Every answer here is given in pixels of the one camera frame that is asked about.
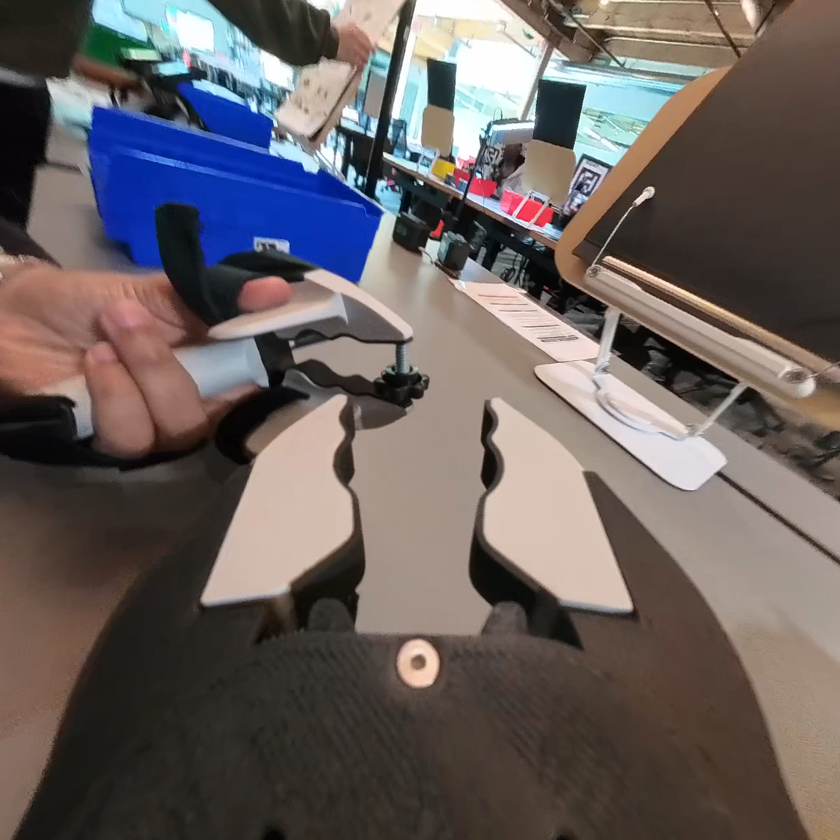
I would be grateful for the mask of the plain blue storage bin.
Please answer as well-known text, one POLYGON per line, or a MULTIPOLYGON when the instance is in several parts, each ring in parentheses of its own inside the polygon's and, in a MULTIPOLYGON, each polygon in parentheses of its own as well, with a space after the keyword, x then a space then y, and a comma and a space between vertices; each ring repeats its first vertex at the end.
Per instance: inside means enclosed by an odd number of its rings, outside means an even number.
POLYGON ((264 151, 270 148, 274 132, 272 119, 253 110, 236 93, 207 80, 181 81, 177 90, 210 133, 264 151))

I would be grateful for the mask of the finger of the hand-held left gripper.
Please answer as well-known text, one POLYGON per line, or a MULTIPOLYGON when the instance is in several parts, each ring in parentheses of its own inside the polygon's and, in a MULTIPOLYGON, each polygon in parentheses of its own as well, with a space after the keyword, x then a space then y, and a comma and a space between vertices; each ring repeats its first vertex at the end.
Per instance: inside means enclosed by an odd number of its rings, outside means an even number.
POLYGON ((210 328, 211 341, 274 335, 296 344, 348 338, 360 343, 405 344, 413 328, 361 286, 325 269, 313 269, 291 284, 284 305, 251 312, 210 328))
POLYGON ((356 430, 372 430, 405 418, 410 406, 386 400, 372 380, 362 374, 339 374, 320 360, 305 360, 291 367, 282 384, 305 396, 307 408, 327 402, 334 396, 348 399, 356 430))

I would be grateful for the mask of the black support pole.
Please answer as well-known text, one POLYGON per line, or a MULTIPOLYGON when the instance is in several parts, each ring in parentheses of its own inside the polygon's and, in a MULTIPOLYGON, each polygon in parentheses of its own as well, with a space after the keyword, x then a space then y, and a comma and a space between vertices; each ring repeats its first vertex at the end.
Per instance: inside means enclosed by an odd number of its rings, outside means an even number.
POLYGON ((411 32, 416 4, 416 1, 405 1, 400 8, 396 20, 394 43, 385 78, 381 110, 376 124, 376 132, 364 179, 364 194, 371 200, 375 199, 376 184, 382 175, 385 142, 391 126, 397 84, 406 56, 407 40, 411 32))

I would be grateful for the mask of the printed paper sheet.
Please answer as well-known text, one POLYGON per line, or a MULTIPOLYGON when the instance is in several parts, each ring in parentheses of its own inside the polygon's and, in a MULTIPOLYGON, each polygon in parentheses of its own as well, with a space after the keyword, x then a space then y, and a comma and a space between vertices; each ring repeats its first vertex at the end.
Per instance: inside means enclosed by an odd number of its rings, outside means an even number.
POLYGON ((527 293, 505 283, 451 280, 473 302, 553 362, 593 361, 599 343, 542 308, 527 293))

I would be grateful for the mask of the black grey battery pack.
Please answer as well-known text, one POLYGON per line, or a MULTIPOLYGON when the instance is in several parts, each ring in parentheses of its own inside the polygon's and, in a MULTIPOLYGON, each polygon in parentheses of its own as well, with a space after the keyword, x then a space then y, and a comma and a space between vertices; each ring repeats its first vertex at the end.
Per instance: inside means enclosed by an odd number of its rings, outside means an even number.
POLYGON ((439 240, 435 265, 449 277, 458 279, 469 255, 469 241, 461 234, 446 231, 439 240))

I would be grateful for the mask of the black star knob screw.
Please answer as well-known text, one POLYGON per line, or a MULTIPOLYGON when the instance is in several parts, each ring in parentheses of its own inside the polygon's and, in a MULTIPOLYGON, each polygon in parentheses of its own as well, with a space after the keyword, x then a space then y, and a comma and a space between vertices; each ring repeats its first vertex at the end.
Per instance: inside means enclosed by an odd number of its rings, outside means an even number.
POLYGON ((373 380, 375 392, 381 399, 405 409, 422 399, 429 386, 429 376, 412 363, 410 347, 409 342, 398 343, 394 362, 373 380))

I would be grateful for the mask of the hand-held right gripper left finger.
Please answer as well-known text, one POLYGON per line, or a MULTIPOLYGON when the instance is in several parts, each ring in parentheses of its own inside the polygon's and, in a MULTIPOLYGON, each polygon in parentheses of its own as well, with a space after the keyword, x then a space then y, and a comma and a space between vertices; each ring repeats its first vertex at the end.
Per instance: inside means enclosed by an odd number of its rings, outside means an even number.
POLYGON ((259 451, 201 593, 206 609, 262 606, 300 627, 321 599, 355 616, 364 540, 354 476, 354 407, 335 395, 259 451))

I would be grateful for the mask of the black white tag poster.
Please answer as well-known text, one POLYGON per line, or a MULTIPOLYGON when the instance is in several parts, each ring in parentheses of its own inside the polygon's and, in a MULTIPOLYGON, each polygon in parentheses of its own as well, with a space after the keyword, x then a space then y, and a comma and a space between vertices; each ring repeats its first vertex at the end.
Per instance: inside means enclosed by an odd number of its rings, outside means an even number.
POLYGON ((572 217, 580 211, 595 190, 604 182, 612 168, 611 164, 588 154, 581 156, 572 176, 569 195, 564 205, 567 215, 572 217))

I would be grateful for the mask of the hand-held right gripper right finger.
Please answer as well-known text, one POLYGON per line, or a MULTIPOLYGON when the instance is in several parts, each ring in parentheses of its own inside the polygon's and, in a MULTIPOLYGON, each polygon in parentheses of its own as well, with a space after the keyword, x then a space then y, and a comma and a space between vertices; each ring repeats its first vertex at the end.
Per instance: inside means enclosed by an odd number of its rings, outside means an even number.
POLYGON ((569 449, 499 397, 485 402, 484 492, 469 575, 490 604, 632 614, 634 603, 587 474, 569 449))

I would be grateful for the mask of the red storage bin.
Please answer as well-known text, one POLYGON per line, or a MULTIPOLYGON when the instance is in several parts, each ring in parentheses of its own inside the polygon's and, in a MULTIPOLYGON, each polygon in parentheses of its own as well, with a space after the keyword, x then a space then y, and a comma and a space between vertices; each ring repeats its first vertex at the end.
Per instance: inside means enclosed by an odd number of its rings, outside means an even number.
POLYGON ((519 193, 505 189, 500 198, 500 211, 531 227, 551 224, 555 207, 550 198, 538 192, 519 193))

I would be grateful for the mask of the person's left forearm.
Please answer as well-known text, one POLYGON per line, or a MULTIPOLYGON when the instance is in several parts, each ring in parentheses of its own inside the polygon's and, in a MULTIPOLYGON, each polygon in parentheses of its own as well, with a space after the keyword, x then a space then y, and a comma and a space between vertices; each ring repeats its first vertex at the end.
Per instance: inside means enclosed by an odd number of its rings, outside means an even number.
POLYGON ((34 256, 54 267, 27 269, 1 286, 2 291, 2 455, 31 464, 103 467, 109 458, 78 437, 70 399, 41 395, 46 383, 78 372, 84 339, 60 337, 60 312, 71 318, 70 299, 81 293, 43 248, 14 222, 1 220, 1 251, 34 256))

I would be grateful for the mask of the cardboard sign board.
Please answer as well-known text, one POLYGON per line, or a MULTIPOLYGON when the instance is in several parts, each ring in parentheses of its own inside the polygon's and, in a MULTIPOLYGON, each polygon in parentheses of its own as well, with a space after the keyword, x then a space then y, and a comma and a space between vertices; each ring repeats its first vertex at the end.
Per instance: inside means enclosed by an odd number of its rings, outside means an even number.
MULTIPOLYGON (((376 44, 404 6, 401 1, 349 1, 336 20, 351 23, 376 44)), ((363 71, 337 59, 321 59, 301 72, 294 91, 276 112, 278 129, 305 150, 321 149, 354 99, 363 71)))

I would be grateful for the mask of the blue bin with tag label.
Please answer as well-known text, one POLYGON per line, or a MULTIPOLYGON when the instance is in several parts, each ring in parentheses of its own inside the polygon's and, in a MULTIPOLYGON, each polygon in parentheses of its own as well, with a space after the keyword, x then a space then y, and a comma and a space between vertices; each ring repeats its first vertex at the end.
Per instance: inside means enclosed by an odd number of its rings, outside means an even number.
POLYGON ((137 266, 161 268, 154 210, 179 203, 210 265, 276 249, 358 283, 384 213, 326 171, 121 109, 93 109, 88 159, 103 234, 137 266))

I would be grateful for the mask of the person's left hand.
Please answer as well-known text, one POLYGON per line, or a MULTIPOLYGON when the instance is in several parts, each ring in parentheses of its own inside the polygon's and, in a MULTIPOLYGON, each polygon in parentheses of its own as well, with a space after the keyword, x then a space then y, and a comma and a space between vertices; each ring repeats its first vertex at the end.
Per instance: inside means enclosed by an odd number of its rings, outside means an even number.
POLYGON ((164 274, 68 272, 81 280, 81 291, 70 299, 71 318, 59 313, 59 336, 84 339, 74 376, 85 378, 91 396, 93 449, 136 459, 193 448, 219 417, 257 393, 239 387, 214 399, 198 394, 174 348, 202 343, 206 328, 164 274))

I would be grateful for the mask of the black box green buttons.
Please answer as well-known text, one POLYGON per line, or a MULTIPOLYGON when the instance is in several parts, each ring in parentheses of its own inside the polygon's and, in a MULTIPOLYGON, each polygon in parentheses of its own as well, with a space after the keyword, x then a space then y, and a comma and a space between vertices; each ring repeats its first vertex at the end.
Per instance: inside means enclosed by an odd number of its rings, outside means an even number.
POLYGON ((431 228, 411 212, 399 213, 393 225, 392 242, 413 254, 425 250, 431 228))

